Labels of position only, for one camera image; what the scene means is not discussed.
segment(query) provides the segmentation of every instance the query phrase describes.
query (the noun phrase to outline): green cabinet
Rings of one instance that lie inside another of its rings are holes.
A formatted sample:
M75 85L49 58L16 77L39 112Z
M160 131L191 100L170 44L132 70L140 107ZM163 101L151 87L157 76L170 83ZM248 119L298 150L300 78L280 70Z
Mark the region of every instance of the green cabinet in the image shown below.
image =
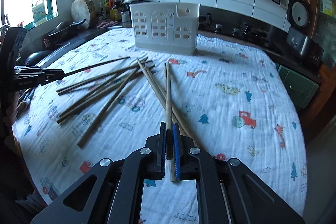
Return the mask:
M319 86L308 78L283 66L279 67L278 73L293 104L297 108L305 108Z

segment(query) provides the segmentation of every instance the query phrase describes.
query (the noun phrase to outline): hand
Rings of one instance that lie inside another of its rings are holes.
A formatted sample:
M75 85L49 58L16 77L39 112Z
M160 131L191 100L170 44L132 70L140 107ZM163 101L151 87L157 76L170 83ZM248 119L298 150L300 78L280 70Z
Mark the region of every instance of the hand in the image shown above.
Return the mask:
M17 115L17 101L19 99L19 93L15 92L13 97L13 102L10 104L10 106L6 110L6 116L3 117L3 122L7 127L11 127L15 121L16 121L16 115Z

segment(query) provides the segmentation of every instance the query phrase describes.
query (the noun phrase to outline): red tractor print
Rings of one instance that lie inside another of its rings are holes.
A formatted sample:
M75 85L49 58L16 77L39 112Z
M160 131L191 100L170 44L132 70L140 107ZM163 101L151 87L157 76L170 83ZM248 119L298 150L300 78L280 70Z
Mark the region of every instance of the red tractor print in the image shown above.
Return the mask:
M233 125L238 128L242 127L243 125L250 126L252 129L255 128L257 126L257 122L256 120L251 119L250 116L251 114L249 112L239 111L239 117L233 117Z

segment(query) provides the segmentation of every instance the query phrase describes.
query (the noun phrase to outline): white patterned cloth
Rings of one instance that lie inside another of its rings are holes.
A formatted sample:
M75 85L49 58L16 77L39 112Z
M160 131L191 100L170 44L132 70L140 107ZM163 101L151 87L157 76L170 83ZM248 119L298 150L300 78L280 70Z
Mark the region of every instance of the white patterned cloth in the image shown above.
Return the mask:
M24 160L47 204L100 159L120 160L143 147L165 120L163 107L142 76L125 87L80 149L80 135L111 95L58 124L59 113L98 82L62 96L56 89L148 56L162 85L163 64L170 61L172 100L204 148L218 159L239 158L302 215L307 183L302 130L276 66L263 51L198 35L194 56L150 52L136 49L132 29L122 28L68 52L49 68L66 73L125 55L131 58L38 87L29 111L16 122ZM169 175L146 181L141 214L146 224L197 223L195 181L173 184Z

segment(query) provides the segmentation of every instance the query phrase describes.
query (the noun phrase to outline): wooden cabinet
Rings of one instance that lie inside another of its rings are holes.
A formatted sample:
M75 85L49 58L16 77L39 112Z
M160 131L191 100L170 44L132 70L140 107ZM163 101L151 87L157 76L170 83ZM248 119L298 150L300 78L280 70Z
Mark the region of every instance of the wooden cabinet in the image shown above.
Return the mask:
M280 66L278 72L295 107L298 109L305 108L319 86L308 78L284 66Z

